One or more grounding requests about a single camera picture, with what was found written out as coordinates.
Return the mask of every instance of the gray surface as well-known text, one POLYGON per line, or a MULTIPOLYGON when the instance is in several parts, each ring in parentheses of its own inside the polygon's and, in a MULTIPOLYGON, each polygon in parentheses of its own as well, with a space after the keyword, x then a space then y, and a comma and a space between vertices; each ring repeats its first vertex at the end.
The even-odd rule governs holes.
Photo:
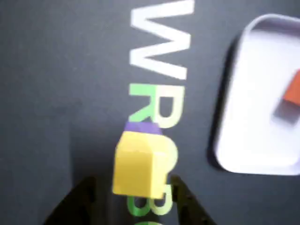
MULTIPOLYGON (((131 48, 160 41, 130 28, 130 10, 156 2, 0 2, 1 224, 42 224, 86 175, 109 190, 114 146, 145 102, 128 96, 132 82, 185 85, 182 118, 164 131, 179 148, 173 173, 219 225, 299 224, 299 177, 221 172, 206 156, 230 43, 259 15, 300 17, 300 1, 199 0, 194 15, 160 20, 192 36, 190 50, 160 57, 188 67, 184 82, 128 64, 131 48)), ((133 224, 123 198, 103 204, 107 224, 133 224)), ((160 221, 177 224, 175 206, 160 221)))

